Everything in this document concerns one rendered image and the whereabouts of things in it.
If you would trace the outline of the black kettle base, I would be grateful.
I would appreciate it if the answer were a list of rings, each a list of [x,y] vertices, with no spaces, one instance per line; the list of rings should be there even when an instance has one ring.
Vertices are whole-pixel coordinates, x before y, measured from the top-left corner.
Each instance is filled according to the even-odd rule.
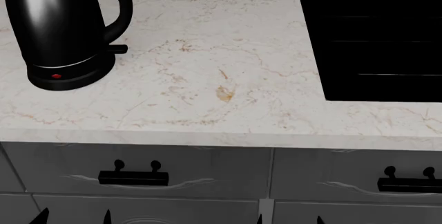
[[[88,86],[106,76],[115,65],[115,55],[102,53],[85,62],[63,68],[27,66],[28,80],[47,91],[69,91]]]

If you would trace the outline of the grey cabinet door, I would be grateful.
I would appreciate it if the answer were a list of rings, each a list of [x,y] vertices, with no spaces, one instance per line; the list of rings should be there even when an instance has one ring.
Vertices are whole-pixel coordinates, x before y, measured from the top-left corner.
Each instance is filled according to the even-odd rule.
[[[49,209],[48,224],[256,224],[256,200],[189,200],[180,198],[118,198],[36,194]]]
[[[276,203],[273,224],[442,224],[442,207]]]

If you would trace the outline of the black electric kettle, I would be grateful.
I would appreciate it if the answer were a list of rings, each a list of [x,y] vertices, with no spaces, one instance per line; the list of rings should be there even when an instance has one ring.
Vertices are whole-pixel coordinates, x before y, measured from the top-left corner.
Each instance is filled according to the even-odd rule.
[[[65,80],[104,67],[110,43],[126,31],[133,1],[118,0],[106,25],[98,0],[5,0],[21,55],[31,75]]]

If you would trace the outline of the black cooktop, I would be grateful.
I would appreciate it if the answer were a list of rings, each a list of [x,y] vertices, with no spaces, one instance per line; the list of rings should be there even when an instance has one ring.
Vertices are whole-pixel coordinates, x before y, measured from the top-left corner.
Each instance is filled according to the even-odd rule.
[[[328,101],[442,103],[442,0],[300,0]]]

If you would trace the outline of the narrow grey cabinet panel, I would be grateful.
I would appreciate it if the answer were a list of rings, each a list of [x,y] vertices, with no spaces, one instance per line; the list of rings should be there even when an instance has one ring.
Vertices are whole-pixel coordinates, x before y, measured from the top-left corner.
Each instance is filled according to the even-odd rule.
[[[25,192],[10,159],[0,143],[0,192]]]

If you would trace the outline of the grey drawer front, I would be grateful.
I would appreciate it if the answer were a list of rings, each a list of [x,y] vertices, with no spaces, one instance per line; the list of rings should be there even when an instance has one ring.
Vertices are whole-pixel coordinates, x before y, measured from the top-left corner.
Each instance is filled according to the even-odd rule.
[[[40,194],[264,198],[270,149],[5,142],[26,189]],[[101,183],[102,171],[151,172],[162,184]]]
[[[442,205],[442,194],[380,192],[378,179],[389,166],[397,178],[425,178],[424,169],[433,167],[442,179],[442,151],[276,149],[270,197]]]

